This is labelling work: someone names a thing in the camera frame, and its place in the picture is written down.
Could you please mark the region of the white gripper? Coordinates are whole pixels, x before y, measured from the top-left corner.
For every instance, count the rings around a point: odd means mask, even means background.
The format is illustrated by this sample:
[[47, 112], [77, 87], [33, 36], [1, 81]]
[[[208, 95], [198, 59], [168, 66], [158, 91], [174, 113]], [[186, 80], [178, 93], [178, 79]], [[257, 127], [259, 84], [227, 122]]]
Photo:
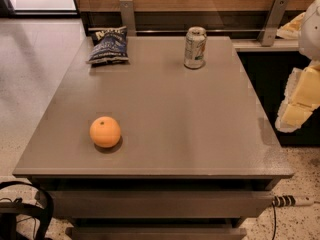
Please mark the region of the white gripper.
[[[320, 60], [320, 0], [277, 30], [283, 39], [297, 39], [299, 52], [310, 60]], [[320, 65], [294, 68], [288, 77], [284, 100], [277, 112], [275, 127], [292, 133], [320, 107]]]

